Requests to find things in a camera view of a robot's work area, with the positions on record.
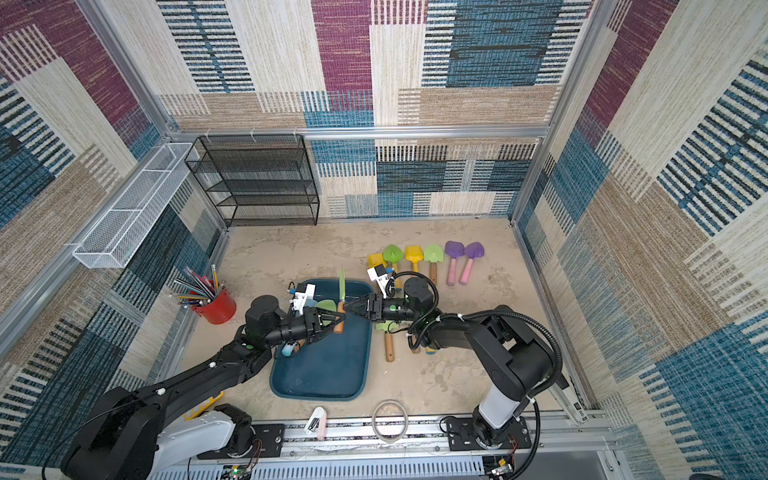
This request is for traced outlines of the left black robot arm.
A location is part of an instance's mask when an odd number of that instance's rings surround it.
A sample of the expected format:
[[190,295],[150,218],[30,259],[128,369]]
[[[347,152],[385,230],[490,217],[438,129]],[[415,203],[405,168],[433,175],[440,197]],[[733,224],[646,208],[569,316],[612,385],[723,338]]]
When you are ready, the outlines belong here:
[[291,315],[272,295],[254,299],[233,340],[211,358],[165,381],[128,391],[116,387],[97,401],[61,462],[70,479],[146,479],[160,453],[161,432],[211,396],[255,377],[273,349],[319,341],[345,319],[343,313],[305,307]]

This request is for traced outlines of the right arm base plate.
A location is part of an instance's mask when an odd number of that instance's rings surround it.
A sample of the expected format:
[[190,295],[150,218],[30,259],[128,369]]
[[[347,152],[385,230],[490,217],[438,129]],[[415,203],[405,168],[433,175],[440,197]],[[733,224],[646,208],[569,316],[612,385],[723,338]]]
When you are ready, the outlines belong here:
[[501,428],[493,428],[482,417],[443,417],[439,428],[447,435],[451,451],[512,450],[532,447],[531,430],[525,419],[512,418]]

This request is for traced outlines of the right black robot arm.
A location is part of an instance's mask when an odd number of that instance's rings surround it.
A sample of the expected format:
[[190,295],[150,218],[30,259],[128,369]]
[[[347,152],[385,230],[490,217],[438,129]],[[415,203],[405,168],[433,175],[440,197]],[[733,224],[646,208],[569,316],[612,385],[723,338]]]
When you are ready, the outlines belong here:
[[473,428],[481,446],[496,447],[535,397],[557,383],[562,349],[540,322],[506,306],[459,314],[443,312],[438,304],[429,277],[401,272],[387,277],[379,293],[348,300],[345,311],[374,323],[406,322],[411,349],[473,351],[492,382],[473,412]]

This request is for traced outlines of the red pencil cup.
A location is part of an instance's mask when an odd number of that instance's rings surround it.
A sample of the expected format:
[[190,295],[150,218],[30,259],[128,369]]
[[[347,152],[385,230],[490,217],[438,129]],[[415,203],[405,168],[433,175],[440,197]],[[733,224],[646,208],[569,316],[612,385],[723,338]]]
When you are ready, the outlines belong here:
[[190,310],[212,325],[221,325],[235,316],[237,304],[229,290],[223,287],[213,301],[203,306],[193,306]]

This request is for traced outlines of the purple shovel long pink handle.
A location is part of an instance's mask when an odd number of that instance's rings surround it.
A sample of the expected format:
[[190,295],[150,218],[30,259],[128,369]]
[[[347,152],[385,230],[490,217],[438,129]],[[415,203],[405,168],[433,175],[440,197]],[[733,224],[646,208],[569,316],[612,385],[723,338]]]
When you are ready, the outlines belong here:
[[449,257],[449,267],[446,279],[448,286],[453,286],[456,283],[457,277],[457,262],[458,259],[464,256],[465,246],[459,241],[447,241],[444,248],[444,253]]

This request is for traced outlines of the pink white small device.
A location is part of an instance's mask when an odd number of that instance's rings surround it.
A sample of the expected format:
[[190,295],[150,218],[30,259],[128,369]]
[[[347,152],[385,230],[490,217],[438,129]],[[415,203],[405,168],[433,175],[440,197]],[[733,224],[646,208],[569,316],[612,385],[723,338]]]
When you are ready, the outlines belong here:
[[327,411],[323,407],[318,406],[313,410],[312,415],[305,424],[304,431],[306,434],[324,441],[326,438],[327,421]]

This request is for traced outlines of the yellow shovel wooden handle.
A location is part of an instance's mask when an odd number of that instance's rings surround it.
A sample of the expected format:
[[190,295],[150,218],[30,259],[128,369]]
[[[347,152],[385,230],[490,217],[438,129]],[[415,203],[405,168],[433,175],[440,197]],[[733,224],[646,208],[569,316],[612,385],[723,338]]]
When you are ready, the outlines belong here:
[[386,261],[383,258],[382,253],[375,253],[368,256],[368,267],[375,268],[377,266],[386,266]]

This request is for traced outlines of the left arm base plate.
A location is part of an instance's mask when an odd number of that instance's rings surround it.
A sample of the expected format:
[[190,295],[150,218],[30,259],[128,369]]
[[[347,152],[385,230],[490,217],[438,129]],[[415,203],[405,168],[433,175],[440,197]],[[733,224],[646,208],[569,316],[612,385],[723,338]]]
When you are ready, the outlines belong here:
[[276,458],[282,451],[284,424],[237,426],[232,438],[219,450],[196,456],[198,460]]

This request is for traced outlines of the light green shovel wooden handle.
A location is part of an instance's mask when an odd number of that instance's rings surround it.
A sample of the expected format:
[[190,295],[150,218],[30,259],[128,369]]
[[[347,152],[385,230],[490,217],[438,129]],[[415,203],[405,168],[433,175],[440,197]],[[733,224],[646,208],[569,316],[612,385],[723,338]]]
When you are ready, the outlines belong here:
[[[337,302],[337,312],[344,314],[345,313],[345,299],[346,299],[346,276],[345,276],[345,269],[342,268],[339,272],[339,301]],[[344,322],[340,321],[338,324],[334,326],[334,333],[335,334],[342,334],[344,331]]]

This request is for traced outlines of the teal plastic storage box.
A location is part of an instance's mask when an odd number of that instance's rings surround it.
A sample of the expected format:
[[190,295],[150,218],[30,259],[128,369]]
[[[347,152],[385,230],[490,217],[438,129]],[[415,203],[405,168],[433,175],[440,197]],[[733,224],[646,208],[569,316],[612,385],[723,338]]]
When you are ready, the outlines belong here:
[[277,354],[270,388],[281,398],[349,401],[363,391],[369,365],[372,324],[350,315],[343,332],[305,345],[289,357]]

